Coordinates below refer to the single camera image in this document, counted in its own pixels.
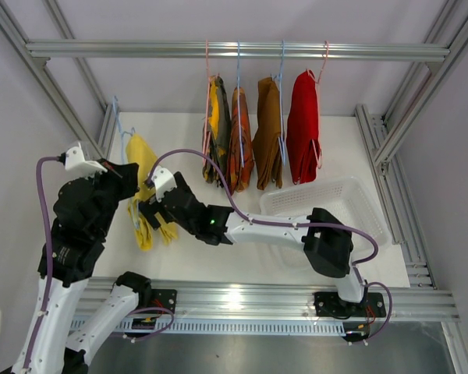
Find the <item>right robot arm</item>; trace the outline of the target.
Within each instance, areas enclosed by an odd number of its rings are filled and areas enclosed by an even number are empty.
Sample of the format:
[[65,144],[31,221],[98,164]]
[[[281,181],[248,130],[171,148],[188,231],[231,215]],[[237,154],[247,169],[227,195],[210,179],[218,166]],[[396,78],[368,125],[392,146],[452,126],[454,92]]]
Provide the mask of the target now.
[[314,298],[319,316],[341,320],[373,316],[368,286],[356,268],[360,261],[352,258],[354,235],[373,246],[366,261],[378,254],[379,246],[369,234],[345,226],[323,208],[314,208],[306,216],[270,217],[244,213],[234,203],[206,205],[181,173],[171,174],[166,168],[156,170],[146,185],[154,191],[137,207],[152,228],[175,223],[208,245],[265,243],[294,249],[305,255],[314,272],[335,282],[335,293]]

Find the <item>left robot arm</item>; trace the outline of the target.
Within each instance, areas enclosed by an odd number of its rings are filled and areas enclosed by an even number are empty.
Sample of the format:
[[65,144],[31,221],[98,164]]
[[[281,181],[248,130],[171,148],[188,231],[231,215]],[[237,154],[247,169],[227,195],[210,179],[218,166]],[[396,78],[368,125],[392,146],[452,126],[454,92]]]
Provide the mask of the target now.
[[39,292],[27,339],[7,373],[86,373],[102,344],[131,312],[153,298],[150,279],[125,272],[108,299],[76,332],[70,326],[120,201],[138,190],[138,164],[97,161],[103,170],[67,182],[58,192],[54,221],[38,267]]

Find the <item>blue hanger of yellow trousers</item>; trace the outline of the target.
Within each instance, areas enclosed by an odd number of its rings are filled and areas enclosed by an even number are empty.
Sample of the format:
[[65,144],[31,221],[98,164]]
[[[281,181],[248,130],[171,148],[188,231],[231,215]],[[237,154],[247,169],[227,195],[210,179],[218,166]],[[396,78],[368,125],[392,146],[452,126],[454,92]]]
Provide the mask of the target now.
[[[115,115],[115,123],[116,128],[119,134],[120,139],[120,160],[123,164],[128,164],[128,157],[126,155],[126,146],[128,142],[132,139],[133,135],[135,134],[135,129],[131,129],[130,131],[126,131],[122,127],[122,123],[120,120],[120,108],[119,108],[119,101],[117,96],[112,98],[112,111]],[[130,218],[133,223],[133,227],[137,232],[141,232],[141,223],[140,223],[140,212],[138,207],[138,202],[136,201],[136,195],[133,195],[129,198],[128,207],[130,211]]]

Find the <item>pink hanger of yellow camouflage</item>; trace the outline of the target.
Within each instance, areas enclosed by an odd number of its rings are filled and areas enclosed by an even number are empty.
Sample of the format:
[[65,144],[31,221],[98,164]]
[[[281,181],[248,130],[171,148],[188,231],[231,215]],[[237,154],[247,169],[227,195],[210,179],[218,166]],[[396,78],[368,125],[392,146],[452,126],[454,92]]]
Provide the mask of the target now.
[[218,74],[212,74],[209,63],[209,41],[205,41],[205,63],[207,73],[207,93],[205,104],[205,116],[203,125],[202,153],[211,157],[215,131],[212,128],[212,121],[218,118],[218,98],[216,97]]

